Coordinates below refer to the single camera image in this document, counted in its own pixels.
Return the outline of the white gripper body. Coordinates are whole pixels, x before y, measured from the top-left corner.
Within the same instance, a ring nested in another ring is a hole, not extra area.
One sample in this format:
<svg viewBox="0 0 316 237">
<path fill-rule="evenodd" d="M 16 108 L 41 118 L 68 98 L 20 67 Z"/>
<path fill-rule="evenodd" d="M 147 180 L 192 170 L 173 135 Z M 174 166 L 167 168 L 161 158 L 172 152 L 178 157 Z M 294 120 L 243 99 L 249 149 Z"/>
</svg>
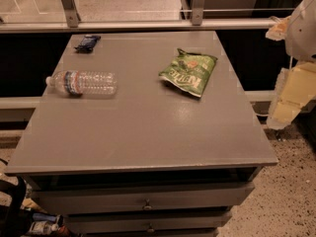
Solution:
<svg viewBox="0 0 316 237">
<path fill-rule="evenodd" d="M 301 61 L 316 61 L 316 0 L 303 0 L 287 26 L 285 50 Z"/>
</svg>

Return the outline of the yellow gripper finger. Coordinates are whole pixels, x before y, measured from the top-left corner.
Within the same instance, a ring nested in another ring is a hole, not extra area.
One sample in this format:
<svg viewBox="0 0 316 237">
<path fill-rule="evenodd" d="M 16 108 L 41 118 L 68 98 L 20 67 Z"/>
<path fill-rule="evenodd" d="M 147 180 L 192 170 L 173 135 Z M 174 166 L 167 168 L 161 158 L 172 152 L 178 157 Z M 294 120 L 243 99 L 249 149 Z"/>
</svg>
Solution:
<svg viewBox="0 0 316 237">
<path fill-rule="evenodd" d="M 287 26 L 290 16 L 285 18 L 272 16 L 272 20 L 275 22 L 275 24 L 266 32 L 266 38 L 275 41 L 284 40 L 286 38 Z"/>
<path fill-rule="evenodd" d="M 316 97 L 316 64 L 300 62 L 280 71 L 267 118 L 270 129 L 280 130 L 290 125 L 301 110 Z"/>
</svg>

